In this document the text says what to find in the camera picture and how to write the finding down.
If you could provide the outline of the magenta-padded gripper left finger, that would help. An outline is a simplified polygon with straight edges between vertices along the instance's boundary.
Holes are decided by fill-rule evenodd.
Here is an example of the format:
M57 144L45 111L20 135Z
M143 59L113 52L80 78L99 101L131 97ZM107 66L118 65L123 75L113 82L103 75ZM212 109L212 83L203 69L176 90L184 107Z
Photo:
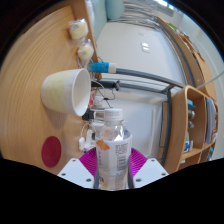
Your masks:
M79 159L70 159L58 176L84 188L98 189L99 172L96 149L92 148Z

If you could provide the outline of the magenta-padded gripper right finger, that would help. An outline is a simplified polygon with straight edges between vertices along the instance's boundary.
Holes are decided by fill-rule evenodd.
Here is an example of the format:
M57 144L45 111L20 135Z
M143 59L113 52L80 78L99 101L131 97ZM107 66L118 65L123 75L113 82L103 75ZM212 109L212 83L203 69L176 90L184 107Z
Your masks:
M168 176L168 172L155 158L147 159L138 150L131 149L127 189L141 188L166 176Z

